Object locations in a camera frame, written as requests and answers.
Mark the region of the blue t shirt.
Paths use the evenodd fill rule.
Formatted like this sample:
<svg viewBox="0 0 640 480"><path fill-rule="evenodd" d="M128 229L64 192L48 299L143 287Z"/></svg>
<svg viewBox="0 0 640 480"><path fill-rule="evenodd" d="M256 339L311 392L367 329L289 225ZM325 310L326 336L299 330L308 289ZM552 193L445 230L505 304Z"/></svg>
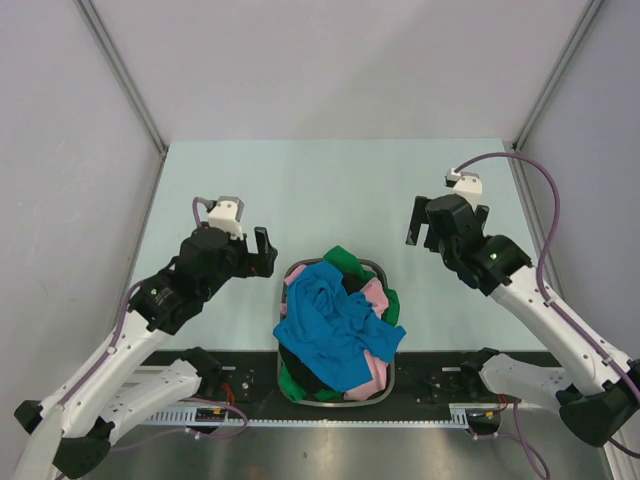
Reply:
<svg viewBox="0 0 640 480"><path fill-rule="evenodd" d="M327 262L306 266L288 286L287 313L273 335L323 383L347 392L371 380L364 352L389 363L406 335L373 311L363 293L348 294Z"/></svg>

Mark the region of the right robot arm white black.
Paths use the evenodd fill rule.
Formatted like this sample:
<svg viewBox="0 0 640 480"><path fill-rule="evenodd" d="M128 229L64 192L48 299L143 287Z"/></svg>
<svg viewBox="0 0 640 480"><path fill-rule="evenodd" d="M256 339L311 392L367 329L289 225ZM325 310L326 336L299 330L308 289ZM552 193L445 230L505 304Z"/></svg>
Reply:
<svg viewBox="0 0 640 480"><path fill-rule="evenodd" d="M639 363L611 346L544 282L509 237L487 235L488 207L457 194L414 200L406 242L441 256L459 280L514 315L547 348L557 369L484 348L464 363L463 393L473 401L505 394L558 414L581 441L604 446L638 411Z"/></svg>

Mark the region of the grey laundry basket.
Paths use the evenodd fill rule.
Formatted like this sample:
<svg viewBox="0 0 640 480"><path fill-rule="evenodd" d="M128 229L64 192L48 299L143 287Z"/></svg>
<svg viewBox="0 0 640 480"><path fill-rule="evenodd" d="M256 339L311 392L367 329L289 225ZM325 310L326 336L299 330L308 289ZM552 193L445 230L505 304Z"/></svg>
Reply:
<svg viewBox="0 0 640 480"><path fill-rule="evenodd" d="M381 318L384 321L389 320L392 324L396 324L399 319L398 295L394 290L388 287L388 281L387 281L387 277L384 270L375 262L372 262L369 260L361 259L360 265L361 265L361 269L366 273L366 277L368 277L369 280L372 279L374 276L376 276L383 283L384 292L387 294L387 297L390 300L390 307L382 315ZM278 358L279 358L279 365L277 368L277 372L278 372L278 385L279 385L279 373L281 370L281 357L279 352L278 352ZM393 389L393 386L395 383L394 362L391 362L388 366L388 377L389 377L389 380L388 380L387 388L381 393L378 393L377 395L373 396L371 399L366 401L353 402L353 401L340 400L336 402L318 402L318 401L314 401L311 397L308 397L307 400L297 402L297 404L304 405L304 406L311 406L311 407L320 407L320 408L348 408L348 407L363 407L363 406L374 405L376 403L383 401L385 398L387 398Z"/></svg>

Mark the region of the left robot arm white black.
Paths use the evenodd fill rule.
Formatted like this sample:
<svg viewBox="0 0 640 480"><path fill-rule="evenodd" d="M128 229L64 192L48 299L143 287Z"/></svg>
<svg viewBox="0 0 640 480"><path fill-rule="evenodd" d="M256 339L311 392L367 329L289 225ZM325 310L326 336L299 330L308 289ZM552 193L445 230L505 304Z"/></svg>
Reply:
<svg viewBox="0 0 640 480"><path fill-rule="evenodd" d="M251 253L244 235L202 224L164 268L134 284L115 327L80 369L50 396L15 410L30 438L14 478L80 479L156 412L219 392L221 366L199 347L152 379L123 386L228 280L273 274L278 251L266 228L254 234L257 250Z"/></svg>

